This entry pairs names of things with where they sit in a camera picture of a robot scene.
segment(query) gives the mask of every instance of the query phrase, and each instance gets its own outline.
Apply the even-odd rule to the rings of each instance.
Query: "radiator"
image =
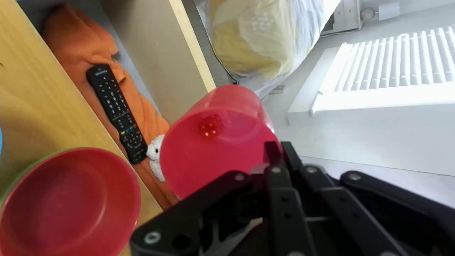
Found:
[[[455,31],[342,44],[311,112],[455,102]]]

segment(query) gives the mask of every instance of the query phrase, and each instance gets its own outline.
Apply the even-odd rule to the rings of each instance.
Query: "orange cloth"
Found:
[[[123,153],[118,131],[85,78],[85,71],[94,64],[111,65],[146,143],[169,129],[169,124],[140,95],[129,74],[112,58],[118,52],[115,40],[99,24],[74,7],[62,4],[47,18],[44,40]],[[148,159],[133,168],[163,209],[176,202],[166,183],[160,183],[150,172]]]

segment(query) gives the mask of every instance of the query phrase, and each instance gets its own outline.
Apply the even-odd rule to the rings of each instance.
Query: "red bowl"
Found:
[[[0,213],[0,254],[118,254],[139,215],[139,185],[119,156],[95,148],[31,166]]]

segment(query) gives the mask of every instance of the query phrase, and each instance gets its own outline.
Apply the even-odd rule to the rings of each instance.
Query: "remote control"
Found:
[[[129,162],[132,165],[142,162],[146,158],[146,143],[111,67],[108,64],[95,64],[86,70],[85,75],[111,124],[116,128]]]

